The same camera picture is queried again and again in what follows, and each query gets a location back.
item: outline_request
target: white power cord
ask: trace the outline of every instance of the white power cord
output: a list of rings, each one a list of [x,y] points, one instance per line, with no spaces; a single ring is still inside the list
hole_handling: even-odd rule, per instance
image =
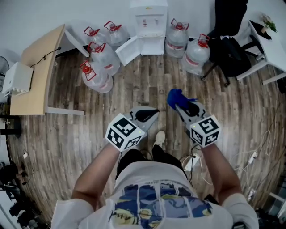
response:
[[[273,138],[273,144],[272,144],[272,147],[271,147],[270,153],[267,153],[267,151],[266,151],[266,153],[265,153],[267,156],[270,156],[270,154],[272,153],[273,148],[274,148],[274,143],[275,143],[275,135],[276,135],[276,131],[275,131],[275,129],[276,129],[277,102],[278,102],[278,83],[277,83],[277,81],[276,81],[276,104],[275,104],[275,117],[274,117],[274,138]]]
[[[208,183],[208,182],[206,181],[206,179],[203,177],[203,175],[202,175],[202,160],[201,160],[201,157],[199,157],[199,159],[200,159],[200,163],[201,163],[201,177],[203,178],[203,180],[204,180],[207,184],[212,185],[212,183]]]
[[[237,153],[237,154],[233,155],[232,158],[231,158],[231,160],[229,161],[229,163],[231,164],[233,158],[234,158],[235,156],[237,156],[237,155],[240,155],[240,154],[254,153],[254,152],[256,152],[256,153],[258,154],[257,150],[263,145],[263,143],[264,143],[263,139],[264,139],[264,137],[265,137],[265,135],[266,135],[267,133],[269,133],[269,140],[268,140],[268,143],[267,143],[267,146],[266,146],[266,151],[267,151],[267,148],[268,148],[268,146],[269,146],[269,144],[270,144],[270,141],[271,141],[271,134],[270,134],[270,131],[269,131],[269,130],[264,133],[264,135],[263,135],[263,137],[262,137],[262,141],[261,141],[260,145],[259,145],[256,149],[252,149],[252,150],[250,150],[250,151],[245,151],[245,152],[241,152],[241,153]]]
[[[245,172],[245,174],[246,174],[246,184],[247,184],[248,187],[250,187],[250,185],[249,185],[249,183],[248,183],[248,173],[247,173],[247,167],[248,167],[249,165],[250,165],[250,164],[248,163],[244,168],[238,167],[238,168],[234,169],[234,171],[241,169],[242,171]]]

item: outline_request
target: large water bottle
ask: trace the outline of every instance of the large water bottle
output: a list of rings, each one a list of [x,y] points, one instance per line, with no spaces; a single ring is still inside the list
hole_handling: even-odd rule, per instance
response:
[[[105,28],[109,31],[109,35],[107,37],[107,43],[116,50],[121,45],[123,45],[126,41],[128,41],[128,33],[122,28],[122,25],[115,25],[112,21],[107,22],[104,25]]]
[[[202,67],[210,57],[208,42],[210,37],[201,34],[200,38],[189,42],[181,64],[184,70],[195,75],[202,75]]]
[[[80,68],[82,69],[82,79],[91,89],[99,93],[107,93],[113,87],[113,78],[109,76],[104,68],[95,62],[84,61]]]
[[[187,31],[189,24],[183,25],[181,22],[177,22],[175,18],[171,24],[166,37],[165,49],[169,56],[182,58],[189,40]]]
[[[102,34],[100,29],[94,30],[91,27],[87,27],[84,30],[84,34],[89,36],[89,42],[94,42],[96,44],[102,45],[103,43],[106,43],[106,37],[104,34]]]
[[[88,50],[91,51],[93,61],[100,63],[110,76],[114,76],[118,72],[120,60],[108,44],[98,45],[90,42]]]

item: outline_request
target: wooden floor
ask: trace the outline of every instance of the wooden floor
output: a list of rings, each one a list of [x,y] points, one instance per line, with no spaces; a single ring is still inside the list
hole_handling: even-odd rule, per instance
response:
[[[197,76],[186,74],[177,59],[167,56],[137,57],[114,76],[114,87],[108,94],[98,94],[85,86],[81,79],[80,64],[84,57],[74,52],[57,58],[50,87],[49,106],[85,111],[85,116],[47,114],[46,116],[22,117],[23,134],[18,140],[8,138],[13,161],[24,162],[30,181],[23,190],[34,199],[43,211],[43,217],[50,221],[58,199],[69,199],[81,172],[106,144],[105,131],[109,122],[118,114],[133,106],[152,106],[160,110],[155,123],[141,149],[151,150],[158,130],[166,131],[165,149],[181,158],[188,155],[192,144],[184,133],[179,116],[166,102],[170,89],[178,88],[189,98],[198,98],[206,109],[216,116],[223,127],[223,134],[217,145],[234,168],[245,167],[249,153],[241,153],[261,146],[263,134],[270,128],[271,141],[258,149],[259,156],[247,167],[248,176],[237,170],[244,194],[250,187],[256,189],[269,172],[286,144],[285,140],[285,97],[278,92],[276,124],[276,83],[262,85],[261,81],[274,75],[272,67],[246,77],[242,81],[231,79],[231,85],[224,88],[225,79],[216,68],[201,82]],[[30,158],[23,159],[23,150]],[[210,181],[203,162],[203,176]],[[259,186],[251,202],[262,206],[268,193],[275,188],[284,158],[280,160],[270,176]],[[114,186],[115,169],[105,187],[107,198]],[[213,193],[213,186],[201,178],[201,167],[197,164],[193,172],[193,185],[200,197]]]

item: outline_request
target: white desk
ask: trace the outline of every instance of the white desk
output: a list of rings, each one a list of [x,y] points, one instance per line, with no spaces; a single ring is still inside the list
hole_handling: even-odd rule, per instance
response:
[[[262,84],[268,84],[270,82],[274,82],[276,80],[279,80],[283,77],[286,77],[286,53],[279,41],[279,37],[276,33],[271,33],[270,36],[272,40],[267,40],[263,38],[262,36],[258,35],[256,30],[254,29],[253,25],[251,24],[250,21],[248,21],[249,26],[251,28],[251,33],[254,35],[254,37],[259,41],[259,43],[262,46],[262,49],[264,51],[264,57],[265,59],[261,60],[254,66],[252,66],[248,71],[240,74],[239,76],[236,77],[237,80],[241,80],[250,74],[258,71],[260,68],[271,64],[274,67],[279,68],[280,70],[284,71],[284,73],[274,76],[268,80],[265,80],[262,82]]]

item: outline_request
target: cable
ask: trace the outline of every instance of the cable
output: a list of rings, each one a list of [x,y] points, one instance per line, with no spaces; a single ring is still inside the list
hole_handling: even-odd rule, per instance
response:
[[[202,175],[202,160],[201,160],[201,157],[199,157],[199,159],[200,159],[200,163],[201,163],[201,177],[204,179],[204,181],[205,181],[207,184],[213,185],[213,183],[208,183],[208,182],[206,181],[206,179],[203,177],[203,175]]]
[[[276,135],[276,131],[275,131],[275,129],[276,129],[277,101],[278,101],[278,83],[277,83],[277,81],[276,81],[276,105],[275,105],[275,107],[276,107],[276,111],[275,111],[275,116],[274,116],[274,138],[273,138],[273,144],[272,144],[272,147],[271,147],[271,151],[270,151],[270,153],[268,154],[268,153],[267,153],[267,151],[266,151],[266,155],[267,155],[267,156],[270,156],[270,154],[272,153],[273,148],[274,148],[274,143],[275,143],[275,135]]]
[[[268,172],[268,174],[262,179],[262,181],[260,181],[256,187],[256,191],[258,190],[258,187],[262,184],[262,182],[270,175],[270,173],[272,172],[272,170],[277,166],[277,164],[280,162],[280,159],[282,158],[282,156],[284,155],[284,152],[286,150],[286,146],[284,147],[280,157],[278,158],[278,161],[275,163],[275,165],[271,168],[271,170]]]
[[[19,141],[19,143],[23,146],[23,148],[26,148],[26,147],[24,146],[24,144],[21,143],[21,141],[20,141],[18,138],[16,138],[16,139],[17,139],[17,140]],[[32,171],[33,171],[32,174],[27,174],[27,175],[28,175],[28,176],[32,176],[32,175],[35,174],[35,171],[34,171],[34,169],[33,169],[33,167],[32,167],[32,161],[31,161],[31,158],[30,158],[30,154],[28,153],[28,151],[27,151],[26,149],[23,149],[23,154],[25,154],[25,153],[28,154],[29,161],[30,161],[30,166],[31,166],[31,169],[32,169]],[[22,185],[27,184],[31,179],[32,179],[32,177],[30,177],[30,179],[29,179],[27,182],[23,182]]]
[[[281,101],[281,102],[278,104],[278,106],[277,106],[277,108],[276,108],[276,110],[275,110],[274,119],[273,119],[272,123],[270,124],[268,130],[267,130],[267,131],[264,133],[264,135],[262,136],[262,143],[260,143],[260,145],[259,145],[256,149],[253,149],[253,150],[250,150],[250,151],[241,152],[241,153],[237,153],[237,154],[233,155],[232,158],[231,158],[231,160],[230,160],[230,162],[229,162],[230,164],[231,164],[233,158],[234,158],[235,156],[237,156],[237,155],[240,155],[240,154],[256,152],[257,155],[259,155],[258,149],[261,147],[261,148],[260,148],[260,151],[261,151],[262,148],[263,148],[263,146],[264,146],[264,144],[266,143],[267,138],[266,138],[264,141],[263,141],[263,139],[264,139],[264,137],[265,137],[265,134],[267,134],[267,133],[269,133],[269,140],[268,140],[268,143],[267,143],[266,153],[265,153],[265,154],[266,154],[267,156],[270,156],[270,154],[271,154],[271,152],[272,152],[272,150],[273,150],[273,147],[272,147],[271,151],[270,151],[269,153],[267,152],[267,148],[268,148],[268,146],[269,146],[269,144],[270,144],[270,142],[271,142],[270,128],[272,127],[273,123],[276,122],[276,114],[277,114],[277,111],[278,111],[278,109],[280,108],[280,106],[281,106],[282,103],[283,103],[283,101]]]
[[[189,157],[192,157],[192,169],[191,169],[190,174],[189,174],[189,176],[188,176],[188,180],[189,180],[189,182],[191,183],[191,185],[192,185],[192,178],[193,178],[193,150],[196,149],[196,150],[200,150],[200,151],[201,151],[201,149],[196,148],[197,146],[198,146],[198,145],[195,145],[195,146],[192,147],[192,149],[191,149],[191,154],[190,154],[190,155],[186,155],[186,156],[183,156],[183,157],[180,158],[180,160],[181,160],[182,158],[187,157],[187,158],[185,158],[184,161],[182,162],[182,166],[183,166],[184,162],[185,162]],[[202,179],[203,179],[207,184],[213,185],[212,183],[207,182],[206,179],[203,177],[203,175],[202,175],[203,170],[202,170],[202,160],[201,160],[201,157],[199,157],[199,160],[200,160],[200,164],[201,164],[201,177],[202,177]]]
[[[30,67],[33,67],[34,65],[40,63],[42,59],[46,60],[46,56],[47,56],[47,55],[49,55],[49,54],[51,54],[51,53],[53,53],[53,52],[55,52],[55,51],[57,51],[57,50],[61,50],[61,47],[58,47],[57,49],[53,50],[52,52],[49,52],[48,54],[45,54],[45,55],[39,60],[39,62],[37,62],[37,63],[31,65]]]
[[[248,187],[250,187],[249,182],[248,182],[248,172],[247,172],[247,167],[248,167],[249,165],[250,165],[250,164],[248,163],[244,168],[238,167],[238,168],[234,169],[234,171],[235,171],[235,170],[240,170],[240,169],[242,169],[242,171],[245,172],[245,174],[246,174],[246,184],[247,184]]]

